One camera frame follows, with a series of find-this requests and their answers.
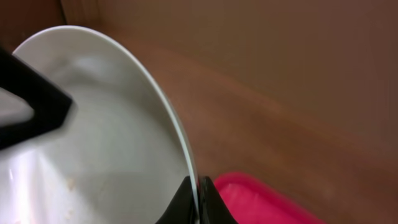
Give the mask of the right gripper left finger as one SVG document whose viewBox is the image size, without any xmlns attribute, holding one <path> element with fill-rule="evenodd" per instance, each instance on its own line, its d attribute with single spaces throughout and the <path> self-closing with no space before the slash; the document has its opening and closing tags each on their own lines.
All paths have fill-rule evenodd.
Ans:
<svg viewBox="0 0 398 224">
<path fill-rule="evenodd" d="M 155 224 L 194 224 L 195 216 L 192 185 L 190 178 L 186 176 Z"/>
</svg>

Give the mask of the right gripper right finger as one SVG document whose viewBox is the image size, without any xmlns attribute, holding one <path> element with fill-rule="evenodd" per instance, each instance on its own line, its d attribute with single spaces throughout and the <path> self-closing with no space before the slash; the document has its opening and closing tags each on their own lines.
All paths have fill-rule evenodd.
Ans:
<svg viewBox="0 0 398 224">
<path fill-rule="evenodd" d="M 200 177 L 199 184 L 200 224 L 238 224 L 212 180 L 208 176 Z"/>
</svg>

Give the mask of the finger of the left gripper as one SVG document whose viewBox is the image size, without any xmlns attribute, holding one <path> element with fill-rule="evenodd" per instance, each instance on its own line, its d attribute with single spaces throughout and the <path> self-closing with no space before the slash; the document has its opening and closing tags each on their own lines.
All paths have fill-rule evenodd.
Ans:
<svg viewBox="0 0 398 224">
<path fill-rule="evenodd" d="M 1 127 L 1 149 L 62 127 L 73 104 L 70 96 L 4 49 L 1 88 L 23 99 L 33 110 L 31 119 Z"/>
</svg>

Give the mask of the white plate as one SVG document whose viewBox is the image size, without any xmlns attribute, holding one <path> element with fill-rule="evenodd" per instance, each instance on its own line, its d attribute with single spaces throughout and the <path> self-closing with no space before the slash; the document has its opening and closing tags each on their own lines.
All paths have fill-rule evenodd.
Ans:
<svg viewBox="0 0 398 224">
<path fill-rule="evenodd" d="M 98 31 L 58 26 L 14 55 L 73 103 L 60 129 L 1 152 L 2 223 L 155 223 L 184 180 L 198 211 L 189 141 L 130 51 Z"/>
</svg>

